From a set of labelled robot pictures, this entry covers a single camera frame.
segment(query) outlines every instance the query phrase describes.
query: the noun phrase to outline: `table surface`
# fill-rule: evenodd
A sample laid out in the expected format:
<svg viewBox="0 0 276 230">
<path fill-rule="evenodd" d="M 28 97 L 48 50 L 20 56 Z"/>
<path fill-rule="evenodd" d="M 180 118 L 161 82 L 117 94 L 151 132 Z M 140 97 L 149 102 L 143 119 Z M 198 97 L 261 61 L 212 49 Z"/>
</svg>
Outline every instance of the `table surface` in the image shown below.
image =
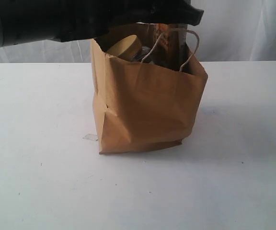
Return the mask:
<svg viewBox="0 0 276 230">
<path fill-rule="evenodd" d="M 276 62 L 205 62 L 193 134 L 104 156 L 90 64 L 0 64 L 0 230 L 276 229 Z"/>
</svg>

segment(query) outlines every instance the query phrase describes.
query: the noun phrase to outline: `jar lid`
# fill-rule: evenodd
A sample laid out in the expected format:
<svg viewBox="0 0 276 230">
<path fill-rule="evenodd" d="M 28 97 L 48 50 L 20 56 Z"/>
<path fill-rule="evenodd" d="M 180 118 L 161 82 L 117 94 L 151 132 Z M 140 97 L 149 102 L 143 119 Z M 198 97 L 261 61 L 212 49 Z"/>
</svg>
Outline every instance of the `jar lid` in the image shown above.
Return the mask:
<svg viewBox="0 0 276 230">
<path fill-rule="evenodd" d="M 107 53 L 126 61 L 130 61 L 142 48 L 141 41 L 136 35 L 123 38 L 114 44 Z"/>
</svg>

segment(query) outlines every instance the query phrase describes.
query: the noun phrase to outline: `dark object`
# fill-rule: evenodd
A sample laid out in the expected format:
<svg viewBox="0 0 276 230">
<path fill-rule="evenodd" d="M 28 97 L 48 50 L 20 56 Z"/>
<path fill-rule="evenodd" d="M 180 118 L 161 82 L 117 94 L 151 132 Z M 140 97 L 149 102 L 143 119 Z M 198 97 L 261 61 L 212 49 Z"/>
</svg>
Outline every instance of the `dark object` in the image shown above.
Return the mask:
<svg viewBox="0 0 276 230">
<path fill-rule="evenodd" d="M 0 0 L 0 47 L 98 37 L 129 23 L 198 25 L 190 0 Z"/>
</svg>

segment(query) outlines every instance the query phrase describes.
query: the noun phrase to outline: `rope handle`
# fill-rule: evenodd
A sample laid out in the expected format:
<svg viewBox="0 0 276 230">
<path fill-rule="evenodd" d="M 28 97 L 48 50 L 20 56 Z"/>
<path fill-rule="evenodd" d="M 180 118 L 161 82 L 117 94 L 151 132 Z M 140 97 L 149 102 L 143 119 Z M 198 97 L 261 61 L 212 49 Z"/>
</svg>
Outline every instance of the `rope handle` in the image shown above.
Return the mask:
<svg viewBox="0 0 276 230">
<path fill-rule="evenodd" d="M 152 48 L 152 49 L 150 50 L 150 52 L 141 60 L 141 62 L 143 63 L 144 60 L 147 59 L 147 58 L 153 53 L 153 51 L 155 50 L 156 46 L 158 45 L 158 43 L 159 43 L 161 37 L 162 37 L 164 34 L 167 34 L 167 33 L 169 33 L 169 32 L 174 32 L 174 31 L 179 31 L 179 32 L 184 31 L 184 32 L 187 32 L 187 33 L 189 33 L 189 34 L 194 35 L 194 36 L 196 37 L 196 40 L 197 40 L 195 51 L 189 56 L 189 58 L 187 59 L 187 61 L 186 61 L 184 64 L 182 64 L 181 67 L 180 67 L 180 72 L 182 72 L 184 66 L 187 65 L 188 62 L 190 61 L 190 59 L 192 58 L 192 56 L 193 56 L 194 54 L 196 54 L 197 50 L 199 49 L 199 45 L 200 45 L 200 37 L 199 37 L 199 35 L 198 35 L 195 31 L 192 31 L 192 30 L 187 30 L 187 29 L 182 29 L 182 28 L 173 28 L 173 29 L 167 30 L 166 32 L 162 32 L 161 35 L 159 35 L 159 37 L 157 38 L 157 41 L 155 42 L 153 48 Z"/>
</svg>

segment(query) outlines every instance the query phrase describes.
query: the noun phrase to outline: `paper bag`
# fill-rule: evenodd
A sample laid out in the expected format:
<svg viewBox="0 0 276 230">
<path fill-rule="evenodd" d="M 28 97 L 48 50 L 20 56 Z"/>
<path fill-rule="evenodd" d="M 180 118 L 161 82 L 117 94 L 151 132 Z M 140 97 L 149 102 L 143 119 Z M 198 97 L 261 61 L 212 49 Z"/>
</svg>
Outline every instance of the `paper bag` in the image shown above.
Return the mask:
<svg viewBox="0 0 276 230">
<path fill-rule="evenodd" d="M 151 151 L 180 145 L 189 136 L 207 81 L 193 56 L 184 71 L 127 62 L 105 51 L 137 35 L 153 46 L 154 27 L 131 24 L 112 28 L 91 41 L 93 112 L 100 154 Z"/>
</svg>

